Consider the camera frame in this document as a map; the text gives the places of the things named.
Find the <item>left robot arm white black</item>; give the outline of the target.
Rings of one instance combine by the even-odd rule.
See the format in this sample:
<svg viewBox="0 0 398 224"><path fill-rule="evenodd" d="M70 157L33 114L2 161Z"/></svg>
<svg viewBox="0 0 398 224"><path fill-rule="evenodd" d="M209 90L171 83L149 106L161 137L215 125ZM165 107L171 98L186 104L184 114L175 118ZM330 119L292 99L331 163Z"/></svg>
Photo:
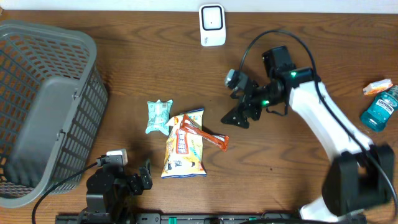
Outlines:
<svg viewBox="0 0 398 224"><path fill-rule="evenodd" d="M97 160L100 168L86 182L86 204L78 223L135 223L126 200L141 195L153 186L150 160L140 166L138 174L127 174L121 156Z"/></svg>

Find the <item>teal snack packet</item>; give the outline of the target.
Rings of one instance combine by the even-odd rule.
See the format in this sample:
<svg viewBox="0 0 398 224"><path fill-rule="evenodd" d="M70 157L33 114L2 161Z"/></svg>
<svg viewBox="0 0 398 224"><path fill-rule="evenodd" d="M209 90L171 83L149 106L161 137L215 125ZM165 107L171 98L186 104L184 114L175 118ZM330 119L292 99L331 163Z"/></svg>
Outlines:
<svg viewBox="0 0 398 224"><path fill-rule="evenodd" d="M167 122L170 119L170 111L173 100L162 102L157 100L155 102L148 101L148 122L146 127L146 134L153 131L160 131L162 134L168 136L170 134Z"/></svg>

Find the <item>yellow chips bag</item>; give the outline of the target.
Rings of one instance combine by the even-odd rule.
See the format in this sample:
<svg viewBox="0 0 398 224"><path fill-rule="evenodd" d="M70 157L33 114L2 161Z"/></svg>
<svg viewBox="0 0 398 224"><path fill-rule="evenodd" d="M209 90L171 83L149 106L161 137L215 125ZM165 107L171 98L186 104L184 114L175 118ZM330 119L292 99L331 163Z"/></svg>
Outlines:
<svg viewBox="0 0 398 224"><path fill-rule="evenodd" d="M202 165L202 137L180 129L185 114L196 122L201 129L203 112L203 108L191 110L170 118L166 123L172 130L166 141L162 179L206 176L206 171Z"/></svg>

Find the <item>red Top chocolate bar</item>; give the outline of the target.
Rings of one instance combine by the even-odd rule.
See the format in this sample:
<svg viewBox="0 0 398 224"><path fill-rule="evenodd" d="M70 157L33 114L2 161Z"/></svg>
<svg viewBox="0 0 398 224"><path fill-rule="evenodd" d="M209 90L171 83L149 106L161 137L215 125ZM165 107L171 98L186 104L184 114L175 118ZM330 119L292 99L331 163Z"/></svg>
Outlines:
<svg viewBox="0 0 398 224"><path fill-rule="evenodd" d="M209 134L203 131L187 114L183 116L182 122L180 123L180 129L190 134L201 136L202 138L219 147L223 152L228 150L229 136Z"/></svg>

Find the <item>orange tissue pack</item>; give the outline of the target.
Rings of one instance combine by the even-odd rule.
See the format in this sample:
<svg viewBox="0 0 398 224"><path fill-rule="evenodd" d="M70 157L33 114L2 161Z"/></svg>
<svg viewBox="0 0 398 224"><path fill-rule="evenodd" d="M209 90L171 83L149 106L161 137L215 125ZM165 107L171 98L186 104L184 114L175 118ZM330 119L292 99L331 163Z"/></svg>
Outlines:
<svg viewBox="0 0 398 224"><path fill-rule="evenodd" d="M380 92L388 90L392 87L391 79L383 79L377 82L372 82L363 88L364 95L375 95Z"/></svg>

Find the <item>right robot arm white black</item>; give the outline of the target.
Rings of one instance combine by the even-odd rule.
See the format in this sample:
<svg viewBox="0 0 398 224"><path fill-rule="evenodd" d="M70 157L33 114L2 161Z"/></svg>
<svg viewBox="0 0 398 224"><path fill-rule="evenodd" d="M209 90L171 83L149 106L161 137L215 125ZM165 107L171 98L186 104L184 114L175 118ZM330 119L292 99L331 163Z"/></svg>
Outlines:
<svg viewBox="0 0 398 224"><path fill-rule="evenodd" d="M299 209L302 220L342 222L389 203L396 197L392 184L394 151L387 144L377 146L357 129L330 98L324 84L310 67L297 68L287 47L262 55L267 85L259 84L239 70L231 69L224 84L238 104L221 122L247 129L249 119L258 120L263 110L284 103L307 123L323 146L331 166L322 194Z"/></svg>

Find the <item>teal mouthwash bottle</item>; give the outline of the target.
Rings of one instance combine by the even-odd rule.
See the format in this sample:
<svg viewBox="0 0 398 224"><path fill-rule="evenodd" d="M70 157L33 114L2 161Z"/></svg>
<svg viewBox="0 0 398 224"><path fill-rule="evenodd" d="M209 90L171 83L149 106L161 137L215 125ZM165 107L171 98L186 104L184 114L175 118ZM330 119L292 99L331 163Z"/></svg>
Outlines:
<svg viewBox="0 0 398 224"><path fill-rule="evenodd" d="M375 132L380 132L397 110L397 85L378 94L370 107L361 115L360 120Z"/></svg>

